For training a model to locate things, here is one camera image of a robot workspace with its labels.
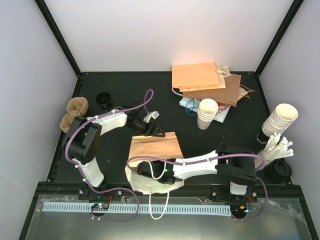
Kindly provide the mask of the orange paper bag white handles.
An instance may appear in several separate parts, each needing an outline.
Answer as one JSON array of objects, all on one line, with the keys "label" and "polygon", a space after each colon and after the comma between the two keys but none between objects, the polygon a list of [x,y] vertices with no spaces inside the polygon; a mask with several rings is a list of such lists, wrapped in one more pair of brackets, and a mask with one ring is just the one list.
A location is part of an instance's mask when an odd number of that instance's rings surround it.
[{"label": "orange paper bag white handles", "polygon": [[[131,188],[144,195],[166,194],[165,206],[169,203],[170,192],[184,186],[183,180],[174,184],[162,184],[151,178],[138,175],[138,164],[141,162],[169,161],[170,159],[182,158],[183,154],[176,133],[166,132],[165,137],[136,135],[131,139],[128,163],[125,174]],[[149,213],[153,220],[159,220],[165,213],[155,217]]]}]

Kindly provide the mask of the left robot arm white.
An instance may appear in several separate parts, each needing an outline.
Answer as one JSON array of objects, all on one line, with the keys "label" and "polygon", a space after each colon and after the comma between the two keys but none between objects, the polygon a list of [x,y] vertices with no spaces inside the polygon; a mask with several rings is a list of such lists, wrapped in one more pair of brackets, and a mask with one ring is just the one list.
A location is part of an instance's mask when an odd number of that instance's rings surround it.
[{"label": "left robot arm white", "polygon": [[156,122],[158,116],[157,111],[152,111],[141,119],[137,109],[119,108],[94,117],[74,118],[62,142],[62,150],[67,161],[79,168],[83,180],[88,181],[91,186],[89,193],[95,199],[103,199],[108,192],[107,186],[102,184],[104,175],[96,160],[101,136],[116,128],[127,126],[139,135],[164,137],[166,134]]}]

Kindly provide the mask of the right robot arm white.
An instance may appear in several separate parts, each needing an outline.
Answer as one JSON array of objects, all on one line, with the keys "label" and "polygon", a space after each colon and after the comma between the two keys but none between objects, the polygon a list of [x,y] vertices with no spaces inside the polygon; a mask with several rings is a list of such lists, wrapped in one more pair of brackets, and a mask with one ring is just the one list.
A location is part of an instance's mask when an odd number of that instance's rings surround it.
[{"label": "right robot arm white", "polygon": [[216,150],[197,157],[142,161],[137,165],[137,174],[170,186],[193,177],[217,175],[219,185],[229,185],[228,198],[238,202],[257,182],[255,158],[250,150],[220,144]]}]

